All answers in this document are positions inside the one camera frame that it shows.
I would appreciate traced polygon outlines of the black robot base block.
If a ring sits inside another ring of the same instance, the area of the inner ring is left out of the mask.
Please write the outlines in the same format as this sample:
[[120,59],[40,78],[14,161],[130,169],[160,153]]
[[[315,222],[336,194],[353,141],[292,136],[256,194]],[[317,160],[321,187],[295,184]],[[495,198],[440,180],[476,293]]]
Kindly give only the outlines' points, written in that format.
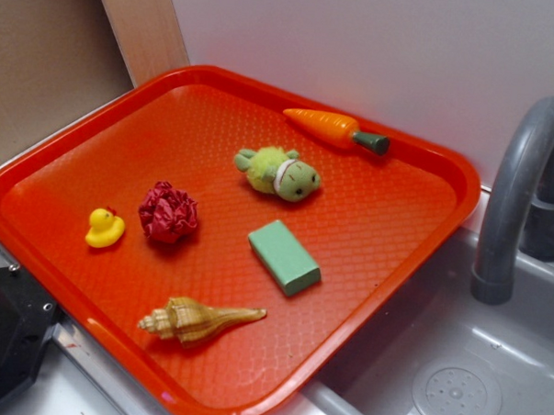
[[58,305],[22,267],[0,267],[0,406],[34,385]]

